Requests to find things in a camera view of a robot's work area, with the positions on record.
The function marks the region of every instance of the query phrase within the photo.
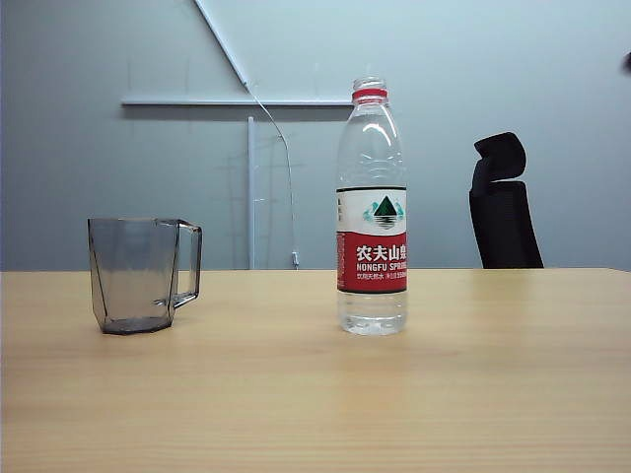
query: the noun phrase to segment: bottle label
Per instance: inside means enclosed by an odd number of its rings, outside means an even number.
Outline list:
[[[337,289],[398,293],[407,288],[405,187],[337,190]]]

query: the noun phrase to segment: black office chair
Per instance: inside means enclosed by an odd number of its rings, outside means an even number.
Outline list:
[[[475,165],[469,192],[471,221],[484,268],[542,268],[526,196],[518,180],[526,168],[526,151],[514,133],[475,143],[482,159]]]

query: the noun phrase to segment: plastic water bottle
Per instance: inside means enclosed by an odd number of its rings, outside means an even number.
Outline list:
[[[337,161],[338,317],[349,332],[388,335],[407,317],[406,172],[386,82],[353,90]]]

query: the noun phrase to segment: transparent mug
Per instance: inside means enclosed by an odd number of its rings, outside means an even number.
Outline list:
[[[180,231],[191,234],[188,288],[177,291]],[[89,219],[92,307],[103,333],[170,327],[199,295],[201,228],[180,219]]]

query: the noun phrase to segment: cable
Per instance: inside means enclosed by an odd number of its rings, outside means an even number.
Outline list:
[[[300,266],[300,261],[298,259],[298,248],[296,245],[296,205],[294,202],[294,181],[292,178],[292,164],[289,159],[289,144],[287,143],[287,138],[285,138],[285,135],[279,128],[276,120],[274,120],[274,117],[271,115],[269,110],[267,110],[265,105],[260,102],[256,94],[247,86],[247,83],[244,83],[244,86],[249,94],[254,98],[254,101],[258,103],[258,106],[260,106],[265,114],[269,117],[272,124],[276,128],[276,131],[278,131],[278,136],[283,141],[283,145],[285,145],[285,157],[287,158],[287,176],[289,180],[289,206],[292,214],[292,264],[294,265],[294,269],[298,269],[298,267]]]

